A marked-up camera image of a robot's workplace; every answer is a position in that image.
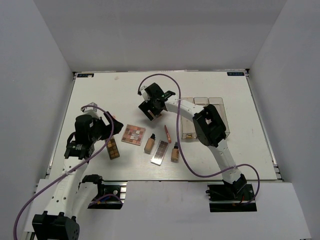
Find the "square pink eyeshadow palette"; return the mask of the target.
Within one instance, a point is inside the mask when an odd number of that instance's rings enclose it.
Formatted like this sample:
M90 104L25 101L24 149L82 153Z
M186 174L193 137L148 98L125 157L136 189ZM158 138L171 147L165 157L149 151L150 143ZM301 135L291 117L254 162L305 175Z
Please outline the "square pink eyeshadow palette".
M127 124L121 141L124 143L140 146L146 129L143 127Z

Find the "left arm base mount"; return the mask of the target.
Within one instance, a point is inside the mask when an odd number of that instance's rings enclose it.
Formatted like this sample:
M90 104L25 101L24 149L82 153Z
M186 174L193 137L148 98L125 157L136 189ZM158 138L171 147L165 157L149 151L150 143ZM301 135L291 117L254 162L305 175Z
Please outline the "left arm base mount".
M126 192L127 182L103 181L88 209L120 210L125 202Z

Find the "gold brown eyeshadow palette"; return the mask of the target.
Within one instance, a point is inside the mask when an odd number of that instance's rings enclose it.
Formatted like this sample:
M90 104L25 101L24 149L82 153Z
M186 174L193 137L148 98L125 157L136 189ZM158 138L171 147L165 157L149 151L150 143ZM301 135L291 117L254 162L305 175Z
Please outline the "gold brown eyeshadow palette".
M111 160L120 157L120 153L119 153L119 150L118 150L118 147L117 147L117 143L116 143L116 140L115 140L114 137L112 137L112 138L107 142L106 148L107 148L107 152L108 152L109 158L110 158Z

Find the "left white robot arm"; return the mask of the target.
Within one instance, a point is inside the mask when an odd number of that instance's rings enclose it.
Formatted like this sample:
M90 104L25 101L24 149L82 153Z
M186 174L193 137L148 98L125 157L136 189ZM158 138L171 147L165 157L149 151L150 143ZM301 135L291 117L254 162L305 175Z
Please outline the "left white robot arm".
M106 187L97 174L84 175L95 151L95 143L107 143L118 134L123 124L105 112L105 124L93 110L76 117L75 131L67 139L62 173L53 184L55 190L43 213L35 214L32 227L39 240L77 240L80 225L77 222L82 210L93 200L105 196Z

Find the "glitter colour eyeshadow palette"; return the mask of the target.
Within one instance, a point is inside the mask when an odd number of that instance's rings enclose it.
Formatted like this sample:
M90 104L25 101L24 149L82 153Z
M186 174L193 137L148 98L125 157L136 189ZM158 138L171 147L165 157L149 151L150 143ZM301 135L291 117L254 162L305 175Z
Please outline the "glitter colour eyeshadow palette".
M161 113L155 114L151 110L148 110L146 116L150 121L153 121L155 119L160 118L162 116L162 114Z

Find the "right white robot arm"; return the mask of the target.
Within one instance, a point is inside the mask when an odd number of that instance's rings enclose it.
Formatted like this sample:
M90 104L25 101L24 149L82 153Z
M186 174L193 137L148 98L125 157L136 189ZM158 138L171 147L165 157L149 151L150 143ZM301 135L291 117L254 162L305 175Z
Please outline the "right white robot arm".
M192 121L197 139L208 147L222 171L226 195L233 200L243 195L247 180L236 167L226 141L226 125L214 105L201 106L175 97L173 91L164 92L155 82L149 86L140 85L138 94L143 97L138 108L149 120L152 121L162 111L167 111L176 113L177 119L183 117Z

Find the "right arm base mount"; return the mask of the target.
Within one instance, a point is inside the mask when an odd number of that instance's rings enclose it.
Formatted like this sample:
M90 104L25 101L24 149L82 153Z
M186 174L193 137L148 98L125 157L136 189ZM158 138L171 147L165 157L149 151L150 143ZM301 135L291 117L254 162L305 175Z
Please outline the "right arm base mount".
M209 184L205 193L209 199L211 213L256 212L253 186L246 184L236 196L223 184Z

